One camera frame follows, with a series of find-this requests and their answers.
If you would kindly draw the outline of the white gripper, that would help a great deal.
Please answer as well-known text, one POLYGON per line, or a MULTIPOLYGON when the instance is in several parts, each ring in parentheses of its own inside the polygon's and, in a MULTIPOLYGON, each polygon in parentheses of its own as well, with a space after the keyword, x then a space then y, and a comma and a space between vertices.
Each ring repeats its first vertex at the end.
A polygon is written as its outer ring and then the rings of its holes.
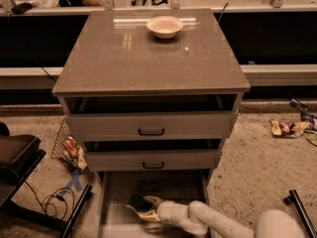
POLYGON ((157 212, 151 210, 139 213, 139 217, 144 221, 180 225, 189 219, 188 206, 185 204, 163 201, 162 198, 152 195, 144 196, 144 201, 149 207, 157 207, 157 212))

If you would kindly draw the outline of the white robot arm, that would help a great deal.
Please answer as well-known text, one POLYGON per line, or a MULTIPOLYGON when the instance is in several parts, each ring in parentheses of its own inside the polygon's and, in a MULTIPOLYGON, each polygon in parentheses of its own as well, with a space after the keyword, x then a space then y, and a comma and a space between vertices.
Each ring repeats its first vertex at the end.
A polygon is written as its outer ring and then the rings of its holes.
POLYGON ((197 200, 185 205, 156 196, 138 196, 136 212, 143 220, 174 225, 197 236, 204 236, 211 228, 223 238, 305 238, 296 220, 274 209, 263 212, 254 229, 197 200))

